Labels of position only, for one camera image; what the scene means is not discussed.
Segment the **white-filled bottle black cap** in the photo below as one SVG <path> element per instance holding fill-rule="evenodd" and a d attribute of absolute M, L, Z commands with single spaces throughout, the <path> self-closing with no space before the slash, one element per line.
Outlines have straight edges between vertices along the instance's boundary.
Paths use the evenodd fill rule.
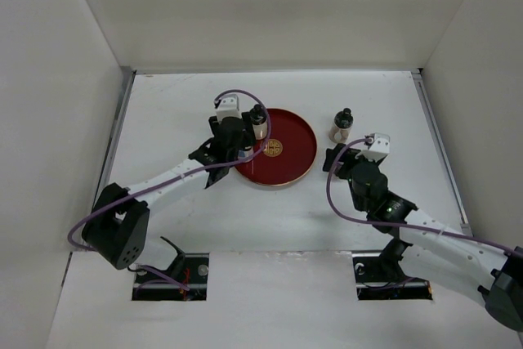
<path fill-rule="evenodd" d="M 253 126 L 253 133 L 257 141 L 261 141 L 266 138 L 268 133 L 267 126 L 267 115 L 265 110 L 260 104 L 255 104 L 249 110 L 249 117 Z"/>

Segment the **blue-label jar silver lid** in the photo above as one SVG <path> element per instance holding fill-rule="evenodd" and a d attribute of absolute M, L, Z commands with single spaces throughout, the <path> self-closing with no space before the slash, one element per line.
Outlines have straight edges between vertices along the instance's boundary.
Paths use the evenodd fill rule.
<path fill-rule="evenodd" d="M 239 148 L 238 160 L 241 162 L 249 162 L 253 159 L 254 149 L 252 145 L 246 145 L 245 147 Z"/>

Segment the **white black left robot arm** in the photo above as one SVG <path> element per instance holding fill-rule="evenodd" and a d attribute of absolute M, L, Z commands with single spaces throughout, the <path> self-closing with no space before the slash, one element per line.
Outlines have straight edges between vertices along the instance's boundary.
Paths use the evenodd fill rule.
<path fill-rule="evenodd" d="M 228 175 L 229 163 L 252 153 L 255 142 L 247 112 L 209 119 L 212 137 L 176 167 L 133 186 L 106 186 L 94 210 L 103 212 L 83 226 L 81 237 L 117 270 L 146 265 L 165 282 L 179 280 L 183 261 L 179 248 L 162 236 L 152 236 L 152 218 L 195 192 Z"/>

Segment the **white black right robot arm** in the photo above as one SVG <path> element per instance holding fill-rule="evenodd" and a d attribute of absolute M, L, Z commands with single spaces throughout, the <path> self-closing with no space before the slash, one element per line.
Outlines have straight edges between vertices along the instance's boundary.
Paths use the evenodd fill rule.
<path fill-rule="evenodd" d="M 386 137 L 373 134 L 326 151 L 323 170 L 348 183 L 362 224 L 389 235 L 379 270 L 389 280 L 424 278 L 484 307 L 498 323 L 522 330 L 522 249 L 453 230 L 415 203 L 393 193 L 380 165 L 390 152 Z"/>

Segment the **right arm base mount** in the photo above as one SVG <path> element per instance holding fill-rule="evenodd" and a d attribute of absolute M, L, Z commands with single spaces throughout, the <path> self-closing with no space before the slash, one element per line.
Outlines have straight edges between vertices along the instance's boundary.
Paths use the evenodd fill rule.
<path fill-rule="evenodd" d="M 427 280 L 408 277 L 396 264 L 384 262 L 380 252 L 353 253 L 351 259 L 360 301 L 433 299 Z"/>

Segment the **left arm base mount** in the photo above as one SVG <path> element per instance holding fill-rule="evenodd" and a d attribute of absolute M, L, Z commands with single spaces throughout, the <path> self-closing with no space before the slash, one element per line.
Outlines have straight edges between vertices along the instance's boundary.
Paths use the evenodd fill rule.
<path fill-rule="evenodd" d="M 208 253 L 186 253 L 170 239 L 161 236 L 155 250 L 167 252 L 166 269 L 152 269 L 168 276 L 166 280 L 152 271 L 139 266 L 128 267 L 134 274 L 132 300 L 138 302 L 197 302 L 206 301 L 210 255 Z"/>

